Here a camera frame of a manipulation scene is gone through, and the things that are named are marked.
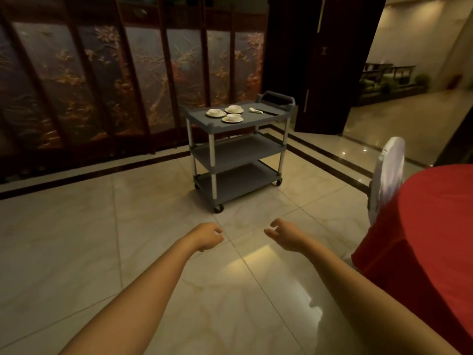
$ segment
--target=forearm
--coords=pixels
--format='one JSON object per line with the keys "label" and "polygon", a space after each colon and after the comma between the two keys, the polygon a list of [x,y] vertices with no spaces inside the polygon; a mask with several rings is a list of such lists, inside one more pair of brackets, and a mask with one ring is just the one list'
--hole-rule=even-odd
{"label": "forearm", "polygon": [[314,265],[353,329],[376,353],[458,354],[410,310],[322,244],[308,238],[302,253]]}
{"label": "forearm", "polygon": [[98,313],[60,354],[144,353],[194,251],[190,239],[177,241]]}

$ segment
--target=white chair back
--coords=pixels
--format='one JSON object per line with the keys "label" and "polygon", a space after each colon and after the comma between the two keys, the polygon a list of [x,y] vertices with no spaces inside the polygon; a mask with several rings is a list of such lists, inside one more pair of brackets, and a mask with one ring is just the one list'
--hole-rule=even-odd
{"label": "white chair back", "polygon": [[393,198],[401,186],[404,151],[404,139],[392,137],[379,155],[370,184],[370,199],[368,201],[368,217],[371,225],[374,224],[380,209]]}

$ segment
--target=hand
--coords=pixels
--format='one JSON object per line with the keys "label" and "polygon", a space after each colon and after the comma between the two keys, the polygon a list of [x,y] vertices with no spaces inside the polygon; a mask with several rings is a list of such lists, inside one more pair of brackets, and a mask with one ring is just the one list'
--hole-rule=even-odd
{"label": "hand", "polygon": [[306,233],[290,221],[277,218],[273,220],[271,226],[276,229],[265,229],[264,233],[285,250],[301,253],[310,240]]}
{"label": "hand", "polygon": [[201,223],[185,235],[198,251],[212,249],[223,241],[222,228],[215,223]]}

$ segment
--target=cart handle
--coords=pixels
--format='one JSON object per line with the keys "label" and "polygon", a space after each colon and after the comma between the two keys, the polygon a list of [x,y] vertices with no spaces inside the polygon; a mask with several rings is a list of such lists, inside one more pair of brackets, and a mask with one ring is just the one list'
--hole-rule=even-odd
{"label": "cart handle", "polygon": [[290,101],[291,106],[296,105],[296,101],[293,97],[282,95],[281,93],[277,93],[277,92],[273,92],[273,91],[264,91],[263,94],[258,95],[258,99],[256,101],[257,102],[261,101],[265,95],[272,95],[272,96],[279,97],[279,98],[285,99],[287,101]]}

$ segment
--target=door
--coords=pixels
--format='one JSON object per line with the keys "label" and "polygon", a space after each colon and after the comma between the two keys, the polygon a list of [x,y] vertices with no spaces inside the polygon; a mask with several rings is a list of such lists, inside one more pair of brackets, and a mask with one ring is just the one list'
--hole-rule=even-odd
{"label": "door", "polygon": [[321,0],[295,131],[343,132],[386,0]]}

